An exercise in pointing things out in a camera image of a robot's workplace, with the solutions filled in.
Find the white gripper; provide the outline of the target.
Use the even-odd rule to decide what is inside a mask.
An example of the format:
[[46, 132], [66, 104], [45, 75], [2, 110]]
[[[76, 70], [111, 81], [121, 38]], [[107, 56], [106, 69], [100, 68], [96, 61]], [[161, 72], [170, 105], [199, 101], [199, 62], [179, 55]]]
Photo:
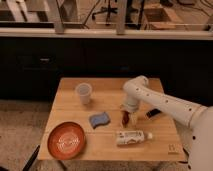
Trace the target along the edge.
[[127, 96], [122, 104], [122, 108], [124, 111], [129, 112], [130, 122], [133, 126], [137, 125], [138, 115], [135, 113], [139, 109], [140, 101]]

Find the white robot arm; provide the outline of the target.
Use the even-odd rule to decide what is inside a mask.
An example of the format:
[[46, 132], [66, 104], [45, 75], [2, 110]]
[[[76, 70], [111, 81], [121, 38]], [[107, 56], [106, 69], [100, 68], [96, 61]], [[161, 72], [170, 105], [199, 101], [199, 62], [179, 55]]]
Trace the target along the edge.
[[145, 76], [138, 76], [124, 83], [124, 110], [135, 113], [140, 102], [144, 101], [190, 128], [193, 138], [188, 170], [213, 171], [213, 106], [206, 107], [160, 93], [150, 89], [148, 85], [149, 80]]

